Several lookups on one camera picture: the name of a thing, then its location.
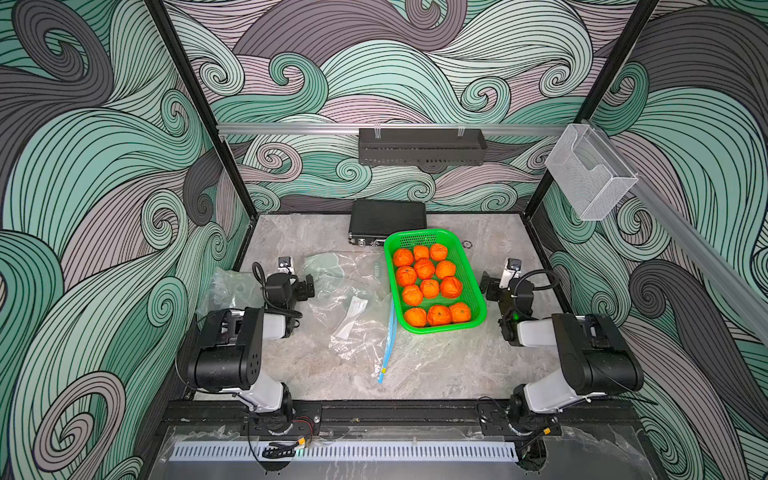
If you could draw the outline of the clear bag of oranges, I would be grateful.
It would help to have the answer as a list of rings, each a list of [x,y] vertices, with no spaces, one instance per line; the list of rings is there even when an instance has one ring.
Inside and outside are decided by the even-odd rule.
[[[356,373],[382,384],[397,331],[392,294],[351,287],[341,307],[328,347]]]

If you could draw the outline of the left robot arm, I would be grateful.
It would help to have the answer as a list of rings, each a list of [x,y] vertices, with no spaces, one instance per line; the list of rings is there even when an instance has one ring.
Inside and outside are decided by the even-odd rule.
[[[208,313],[189,361],[176,371],[189,389],[230,396],[249,413],[281,426],[293,422],[293,400],[286,384],[262,371],[263,343],[287,339],[300,327],[303,314],[296,305],[315,296],[314,279],[300,279],[289,256],[280,257],[269,276],[258,262],[252,273],[263,304]]]

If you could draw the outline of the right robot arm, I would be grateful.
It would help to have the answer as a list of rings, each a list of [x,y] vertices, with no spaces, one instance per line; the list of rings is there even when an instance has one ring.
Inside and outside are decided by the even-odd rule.
[[[559,284],[560,277],[552,270],[522,273],[510,266],[501,277],[484,273],[480,281],[480,291],[499,307],[505,341],[557,350],[559,366],[537,381],[519,385],[510,397],[507,417],[527,429],[535,420],[552,418],[594,398],[638,392],[645,382],[640,362],[610,317],[594,313],[533,316],[535,294]]]

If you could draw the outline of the green printed zip-top bag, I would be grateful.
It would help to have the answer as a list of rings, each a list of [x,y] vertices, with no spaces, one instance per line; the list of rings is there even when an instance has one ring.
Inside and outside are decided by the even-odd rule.
[[[196,313],[199,317],[222,309],[243,310],[264,305],[260,284],[252,273],[223,270],[217,267],[200,290]]]

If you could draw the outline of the orange bag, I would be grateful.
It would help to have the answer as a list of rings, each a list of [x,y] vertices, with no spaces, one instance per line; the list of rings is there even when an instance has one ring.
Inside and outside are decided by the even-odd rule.
[[[456,272],[457,272],[456,265],[449,260],[442,260],[438,262],[435,266],[435,275],[440,280],[443,280],[447,277],[453,277],[456,275]]]
[[[444,298],[455,299],[461,296],[463,284],[455,276],[447,276],[440,282],[440,293]]]
[[[412,327],[423,328],[427,325],[427,312],[419,307],[410,308],[404,313],[404,319]]]
[[[430,327],[449,325],[452,323],[452,313],[449,307],[434,305],[427,311],[427,324]]]
[[[425,279],[420,283],[420,290],[426,299],[434,299],[440,294],[440,283],[434,279]]]
[[[411,307],[419,306],[424,299],[424,295],[418,285],[408,285],[403,288],[402,300]]]

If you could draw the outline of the green plastic basket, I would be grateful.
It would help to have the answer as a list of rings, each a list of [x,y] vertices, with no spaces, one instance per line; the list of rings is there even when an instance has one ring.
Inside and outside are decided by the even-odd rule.
[[[390,235],[384,244],[395,317],[413,334],[471,329],[485,300],[459,238],[445,229]]]

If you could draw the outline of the orange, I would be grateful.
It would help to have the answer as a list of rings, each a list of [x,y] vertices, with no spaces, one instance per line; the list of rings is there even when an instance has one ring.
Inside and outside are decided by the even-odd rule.
[[[449,249],[442,244],[435,243],[429,247],[430,259],[435,262],[441,262],[447,259]]]
[[[435,275],[435,265],[429,258],[422,258],[417,260],[413,265],[417,277],[421,280],[432,279]]]

